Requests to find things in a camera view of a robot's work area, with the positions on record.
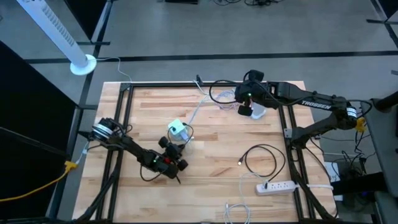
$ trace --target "plug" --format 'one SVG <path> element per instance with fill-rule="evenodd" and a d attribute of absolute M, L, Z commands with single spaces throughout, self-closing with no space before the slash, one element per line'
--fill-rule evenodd
<path fill-rule="evenodd" d="M 67 171 L 71 171 L 77 168 L 77 164 L 72 161 L 65 161 L 65 166 L 66 166 L 65 170 Z"/>
<path fill-rule="evenodd" d="M 364 133 L 365 132 L 365 130 L 366 130 L 366 127 L 365 127 L 365 118 L 358 118 L 357 120 L 356 120 L 356 126 L 355 126 L 355 129 L 359 132 L 359 133 Z"/>

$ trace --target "black stand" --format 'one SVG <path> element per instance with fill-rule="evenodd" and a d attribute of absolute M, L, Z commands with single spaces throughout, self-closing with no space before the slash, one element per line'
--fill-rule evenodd
<path fill-rule="evenodd" d="M 368 174 L 350 180 L 340 180 L 331 183 L 333 195 L 344 195 L 361 192 L 387 191 L 382 172 Z"/>
<path fill-rule="evenodd" d="M 391 107 L 398 104 L 398 91 L 383 98 L 383 99 L 372 99 L 374 107 L 381 112 L 390 111 Z"/>

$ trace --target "white cable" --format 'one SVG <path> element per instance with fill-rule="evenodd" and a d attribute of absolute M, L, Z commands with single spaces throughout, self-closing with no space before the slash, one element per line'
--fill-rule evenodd
<path fill-rule="evenodd" d="M 192 80 L 196 85 L 197 85 L 197 87 L 199 88 L 199 90 L 204 94 L 204 98 L 199 102 L 199 104 L 198 104 L 198 106 L 195 108 L 195 110 L 193 111 L 193 114 L 192 114 L 192 116 L 191 116 L 191 118 L 189 119 L 189 122 L 188 122 L 188 124 L 191 124 L 192 123 L 192 121 L 193 121 L 193 119 L 194 119 L 194 117 L 197 115 L 197 112 L 198 112 L 198 110 L 199 110 L 199 107 L 200 107 L 200 105 L 203 103 L 203 102 L 205 102 L 206 100 L 208 100 L 208 97 L 209 97 L 209 94 L 208 93 L 206 93 L 205 91 L 203 91 L 203 89 L 200 87 L 200 85 L 199 85 L 199 83 L 196 81 L 196 80 Z M 216 97 L 216 100 L 218 100 L 219 98 L 221 98 L 221 97 L 229 97 L 229 96 L 234 96 L 235 95 L 235 92 L 234 92 L 234 90 L 225 90 L 225 91 L 222 91 L 217 97 Z M 232 108 L 234 108 L 235 110 L 236 110 L 236 103 L 232 103 L 232 104 L 230 104 L 229 106 L 225 106 L 225 105 L 221 105 L 221 104 L 218 104 L 218 103 L 215 103 L 217 106 L 219 106 L 221 109 L 223 109 L 223 110 L 230 110 L 230 109 L 232 109 Z"/>
<path fill-rule="evenodd" d="M 119 72 L 120 74 L 122 74 L 122 75 L 125 75 L 125 76 L 129 77 L 130 82 L 132 82 L 131 77 L 130 77 L 128 74 L 126 74 L 126 73 L 120 71 L 120 63 L 121 63 L 122 61 L 121 61 L 121 59 L 120 59 L 119 57 L 109 57 L 109 58 L 102 58 L 102 59 L 96 59 L 96 60 L 97 60 L 97 61 L 100 61 L 100 60 L 109 60 L 109 59 L 118 59 L 118 60 L 119 60 L 119 63 L 118 63 L 118 72 Z"/>
<path fill-rule="evenodd" d="M 245 177 L 245 176 L 247 176 L 249 174 L 254 175 L 254 176 L 258 177 L 259 179 L 263 180 L 262 177 L 260 177 L 260 175 L 258 175 L 256 173 L 253 173 L 253 172 L 247 172 L 247 173 L 245 173 L 245 174 L 243 174 L 241 176 L 241 178 L 239 180 L 239 193 L 241 194 L 242 203 L 238 203 L 238 204 L 235 204 L 235 205 L 232 205 L 232 206 L 229 206 L 228 202 L 225 203 L 225 212 L 224 212 L 224 216 L 223 216 L 225 224 L 233 224 L 233 222 L 231 221 L 231 217 L 229 216 L 229 212 L 230 212 L 231 208 L 235 208 L 235 207 L 244 207 L 244 209 L 246 211 L 246 215 L 247 215 L 244 224 L 249 224 L 250 223 L 250 219 L 251 219 L 250 218 L 250 208 L 248 207 L 248 205 L 244 201 L 244 195 L 242 193 L 242 180 L 243 180 L 243 177 Z"/>
<path fill-rule="evenodd" d="M 333 186 L 327 184 L 307 184 L 308 187 L 328 188 L 333 190 Z"/>
<path fill-rule="evenodd" d="M 78 164 L 80 163 L 80 160 L 81 160 L 82 155 L 83 155 L 83 154 L 87 154 L 87 145 L 88 145 L 88 142 L 87 142 L 87 143 L 85 144 L 85 146 L 83 147 L 83 150 L 82 150 L 82 152 L 81 152 L 81 154 L 80 154 L 79 159 L 75 162 L 76 165 L 78 165 Z"/>

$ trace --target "white object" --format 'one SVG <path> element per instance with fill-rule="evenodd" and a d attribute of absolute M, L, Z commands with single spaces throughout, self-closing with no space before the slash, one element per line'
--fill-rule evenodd
<path fill-rule="evenodd" d="M 179 120 L 175 119 L 169 125 L 169 131 L 172 133 L 175 140 L 184 140 L 185 144 L 193 139 L 193 136 L 190 138 L 185 125 Z"/>
<path fill-rule="evenodd" d="M 228 223 L 229 224 L 233 224 L 229 213 L 230 213 L 230 210 L 232 208 L 235 208 L 235 207 L 244 207 L 244 209 L 246 211 L 246 215 L 247 215 L 246 220 L 244 221 L 244 224 L 249 224 L 250 223 L 250 208 L 248 207 L 248 205 L 244 201 L 244 196 L 243 196 L 243 193 L 242 193 L 242 180 L 247 175 L 254 175 L 257 178 L 262 180 L 262 177 L 260 177 L 260 175 L 258 175 L 256 173 L 253 173 L 253 172 L 248 172 L 248 173 L 245 173 L 245 174 L 243 174 L 241 176 L 241 178 L 239 179 L 239 193 L 241 194 L 242 203 L 234 204 L 234 205 L 231 205 L 231 206 L 229 206 L 228 202 L 225 203 L 225 212 L 224 212 L 224 223 L 225 224 L 228 224 Z"/>
<path fill-rule="evenodd" d="M 51 41 L 71 61 L 70 70 L 75 75 L 86 75 L 96 66 L 91 55 L 85 55 L 76 41 L 63 26 L 45 0 L 16 0 L 45 32 Z"/>
<path fill-rule="evenodd" d="M 81 157 L 83 156 L 83 155 L 87 155 L 87 147 L 88 146 L 88 142 L 85 144 L 85 146 L 83 147 L 83 150 L 82 150 L 82 152 L 81 152 L 81 154 L 80 154 L 80 157 L 79 157 L 79 159 L 75 162 L 75 164 L 79 164 L 80 163 L 80 160 L 81 160 Z"/>
<path fill-rule="evenodd" d="M 193 114 L 192 114 L 192 116 L 191 116 L 191 118 L 189 119 L 189 122 L 188 122 L 188 124 L 191 124 L 192 123 L 192 121 L 193 121 L 193 119 L 194 119 L 194 117 L 197 115 L 197 113 L 198 113 L 198 110 L 199 110 L 199 107 L 200 107 L 200 105 L 203 103 L 203 102 L 205 102 L 205 101 L 207 101 L 208 100 L 208 97 L 209 97 L 209 94 L 208 93 L 205 93 L 205 91 L 203 91 L 203 89 L 200 87 L 200 85 L 199 85 L 199 83 L 196 81 L 196 80 L 192 80 L 196 85 L 197 85 L 197 87 L 199 88 L 199 90 L 202 92 L 202 94 L 204 94 L 204 96 L 205 97 L 203 97 L 203 99 L 199 102 L 199 104 L 198 104 L 198 106 L 195 108 L 195 110 L 193 111 Z M 224 90 L 224 91 L 222 91 L 217 97 L 216 97 L 216 100 L 218 100 L 218 99 L 220 99 L 221 97 L 229 97 L 229 96 L 234 96 L 234 94 L 235 94 L 235 89 L 231 89 L 231 90 Z M 232 103 L 232 104 L 230 104 L 229 106 L 226 106 L 226 105 L 221 105 L 221 104 L 218 104 L 218 103 L 215 103 L 218 107 L 220 107 L 222 110 L 230 110 L 230 109 L 235 109 L 236 110 L 236 107 L 237 107 L 237 103 Z"/>
<path fill-rule="evenodd" d="M 347 107 L 347 114 L 348 116 L 353 116 L 354 118 L 356 118 L 356 109 Z"/>
<path fill-rule="evenodd" d="M 272 195 L 272 194 L 286 194 L 291 193 L 296 189 L 296 184 L 292 180 L 269 182 L 267 188 L 264 184 L 256 185 L 256 194 L 258 196 Z"/>
<path fill-rule="evenodd" d="M 169 125 L 168 128 L 170 129 L 170 132 L 176 136 L 180 134 L 181 132 L 186 131 L 185 126 L 182 124 L 182 122 L 179 119 L 175 119 L 172 121 Z"/>
<path fill-rule="evenodd" d="M 265 113 L 267 112 L 266 108 L 258 103 L 252 102 L 251 103 L 251 109 L 252 109 L 252 113 L 251 113 L 251 118 L 252 119 L 259 119 L 262 116 L 265 115 Z"/>
<path fill-rule="evenodd" d="M 339 172 L 338 172 L 338 165 L 335 162 L 325 162 L 326 171 L 328 171 L 329 176 L 331 177 L 331 182 L 340 181 Z M 342 195 L 334 195 L 336 201 L 342 202 L 343 196 Z"/>
<path fill-rule="evenodd" d="M 70 71 L 75 75 L 87 75 L 97 66 L 97 60 L 92 55 L 86 55 L 88 59 L 87 66 L 77 67 L 73 63 L 70 64 Z"/>

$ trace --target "yellow cable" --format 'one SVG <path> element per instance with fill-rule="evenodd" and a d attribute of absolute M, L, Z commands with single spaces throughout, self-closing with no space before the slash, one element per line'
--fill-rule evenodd
<path fill-rule="evenodd" d="M 28 192 L 26 194 L 23 194 L 23 195 L 20 195 L 20 196 L 16 196 L 16 197 L 11 197 L 11 198 L 0 199 L 0 202 L 8 202 L 8 201 L 11 201 L 11 200 L 17 200 L 17 199 L 29 196 L 29 195 L 31 195 L 33 193 L 36 193 L 36 192 L 38 192 L 38 191 L 40 191 L 40 190 L 42 190 L 42 189 L 44 189 L 44 188 L 46 188 L 48 186 L 60 181 L 62 178 L 64 178 L 69 173 L 69 171 L 71 171 L 72 169 L 77 167 L 77 164 L 75 164 L 73 162 L 70 162 L 70 161 L 65 161 L 65 165 L 66 165 L 65 172 L 59 178 L 51 181 L 50 183 L 48 183 L 46 185 L 43 185 L 43 186 L 39 187 L 39 188 L 37 188 L 37 189 L 35 189 L 35 190 L 31 191 L 31 192 Z"/>

